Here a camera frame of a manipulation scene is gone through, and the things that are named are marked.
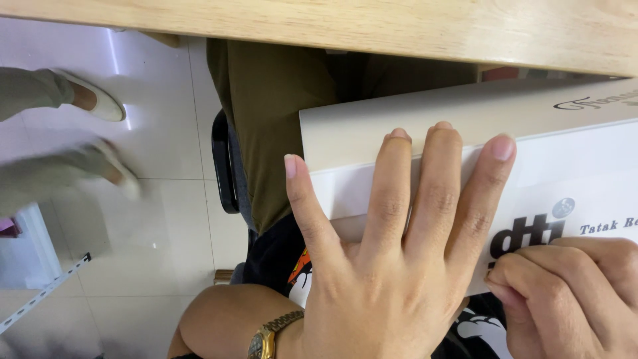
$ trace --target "white tile floor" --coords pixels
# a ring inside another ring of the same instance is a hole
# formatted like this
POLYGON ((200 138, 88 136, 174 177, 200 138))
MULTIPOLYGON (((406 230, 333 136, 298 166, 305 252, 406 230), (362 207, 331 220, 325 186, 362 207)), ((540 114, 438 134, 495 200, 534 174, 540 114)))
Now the white tile floor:
MULTIPOLYGON (((215 269, 246 257, 240 215, 220 203, 211 155, 221 108, 205 40, 171 49, 138 32, 0 19, 0 65, 64 68, 124 104, 121 123, 73 107, 31 109, 0 123, 0 161, 99 135, 143 178, 130 203, 105 180, 40 204, 63 268, 94 260, 0 337, 0 358, 164 358, 182 311, 215 269)), ((0 291, 0 317, 36 291, 0 291)))

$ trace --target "black chair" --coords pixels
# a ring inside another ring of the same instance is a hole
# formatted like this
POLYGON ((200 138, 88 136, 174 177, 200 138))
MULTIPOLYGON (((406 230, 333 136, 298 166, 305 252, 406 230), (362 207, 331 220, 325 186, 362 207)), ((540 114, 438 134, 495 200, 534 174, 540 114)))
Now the black chair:
POLYGON ((223 109, 217 113, 212 123, 211 140, 221 206, 226 213, 241 213, 244 217, 248 225, 248 252, 250 253, 258 233, 251 215, 239 141, 235 130, 229 126, 223 109))

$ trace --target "gray pants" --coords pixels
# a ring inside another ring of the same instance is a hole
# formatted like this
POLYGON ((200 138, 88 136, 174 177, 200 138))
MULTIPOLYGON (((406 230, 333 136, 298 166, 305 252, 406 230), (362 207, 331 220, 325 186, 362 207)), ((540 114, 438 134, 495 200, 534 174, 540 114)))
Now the gray pants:
MULTIPOLYGON (((75 97, 70 83, 51 70, 0 67, 0 121, 34 107, 55 107, 75 97)), ((110 164, 91 145, 0 165, 0 217, 86 176, 101 176, 110 164)))

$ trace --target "wooden table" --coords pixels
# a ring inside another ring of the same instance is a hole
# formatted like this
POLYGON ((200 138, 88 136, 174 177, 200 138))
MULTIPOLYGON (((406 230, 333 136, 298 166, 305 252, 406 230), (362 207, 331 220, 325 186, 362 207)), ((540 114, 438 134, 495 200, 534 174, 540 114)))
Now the wooden table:
POLYGON ((0 0, 0 16, 638 75, 637 0, 0 0))

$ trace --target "finger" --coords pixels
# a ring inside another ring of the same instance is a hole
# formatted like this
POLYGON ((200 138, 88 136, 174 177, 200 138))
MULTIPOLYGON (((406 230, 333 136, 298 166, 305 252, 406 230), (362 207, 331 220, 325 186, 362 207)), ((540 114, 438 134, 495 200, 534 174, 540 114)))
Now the finger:
POLYGON ((295 221, 304 237, 313 268, 338 265, 344 259, 340 239, 317 201, 308 167, 297 155, 284 156, 286 192, 295 221))
POLYGON ((452 273, 463 276, 464 280, 470 279, 478 261, 515 157, 513 138, 508 135, 492 138, 483 146, 461 192, 445 258, 452 273))
POLYGON ((638 245, 624 238, 558 238, 552 245, 574 247, 598 265, 618 296, 638 310, 638 245))
POLYGON ((538 329, 543 350, 556 358, 577 358, 600 348, 578 301, 558 276, 519 254, 505 254, 487 279, 520 293, 538 329))
POLYGON ((412 139, 402 128, 396 128, 386 136, 376 158, 361 243, 361 251, 369 256, 401 249, 410 207, 411 164, 412 139))
POLYGON ((538 245, 517 250, 516 253, 567 283, 603 344, 609 343, 614 335, 609 331, 615 327, 614 323, 631 314, 596 263, 582 250, 538 245))
POLYGON ((419 188, 405 240, 407 257, 442 256, 461 193, 463 140, 452 125, 439 122, 427 132, 419 188))
POLYGON ((503 304, 507 323, 507 347, 517 359, 543 358, 540 335, 525 297, 511 287, 486 280, 487 288, 503 304))

